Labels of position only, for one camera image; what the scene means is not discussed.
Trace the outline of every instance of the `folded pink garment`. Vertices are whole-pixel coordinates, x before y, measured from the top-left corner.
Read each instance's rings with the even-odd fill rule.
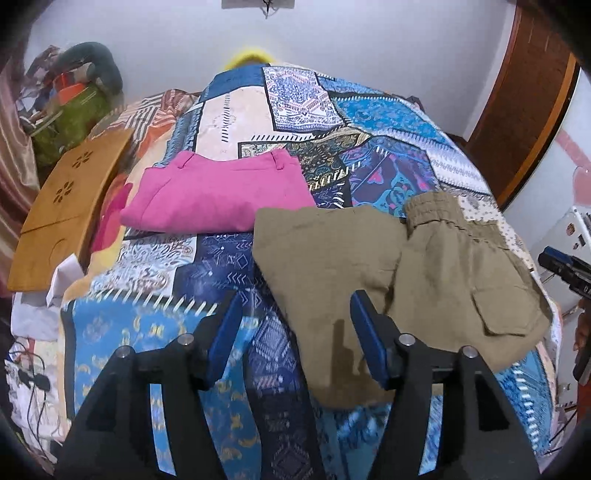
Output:
[[[146,168],[121,223],[151,232],[248,232],[259,208],[315,205],[300,162],[285,149],[230,161],[182,151],[164,168]]]

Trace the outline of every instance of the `orange container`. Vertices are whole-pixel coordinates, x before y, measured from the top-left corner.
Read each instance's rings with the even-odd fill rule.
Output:
[[[69,87],[66,87],[57,92],[57,98],[60,101],[60,105],[65,105],[67,102],[72,100],[76,95],[82,93],[86,85],[84,83],[75,83]]]

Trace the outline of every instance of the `bed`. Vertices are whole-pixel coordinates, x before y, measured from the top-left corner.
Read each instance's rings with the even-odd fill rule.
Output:
[[[318,207],[370,204],[404,216],[409,197],[446,190],[466,219],[497,220],[510,249],[534,269],[478,170],[403,98],[302,67],[266,64],[217,75],[198,99],[183,97],[182,108],[158,130],[140,125],[138,109],[110,127],[151,132],[135,151],[131,192],[144,168],[164,166],[181,150],[225,161],[286,148],[300,159]],[[88,275],[64,295],[69,302],[56,345],[64,430],[115,348],[163,347],[215,312],[223,292],[233,289],[242,298],[242,324],[223,378],[200,392],[228,478],[366,478],[390,405],[330,410],[307,401],[295,339],[252,259],[251,233],[151,234],[126,229],[110,214],[99,230],[107,240],[95,241]],[[553,429],[560,337],[554,312],[547,337],[497,374],[537,456],[548,449]],[[158,463],[173,473],[154,385],[151,406]],[[421,473],[435,466],[441,407],[441,397],[433,397]]]

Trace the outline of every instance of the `elastic waistband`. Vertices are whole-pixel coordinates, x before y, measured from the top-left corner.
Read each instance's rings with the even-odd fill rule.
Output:
[[[451,193],[425,192],[416,195],[406,202],[404,210],[410,232],[425,223],[448,222],[477,240],[484,240],[497,247],[508,249],[497,222],[467,221],[457,198]]]

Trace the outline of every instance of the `white cloth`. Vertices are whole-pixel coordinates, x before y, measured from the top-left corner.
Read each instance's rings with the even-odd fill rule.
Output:
[[[72,254],[56,267],[49,291],[17,292],[10,321],[12,334],[47,342],[57,340],[61,298],[66,289],[83,276]]]

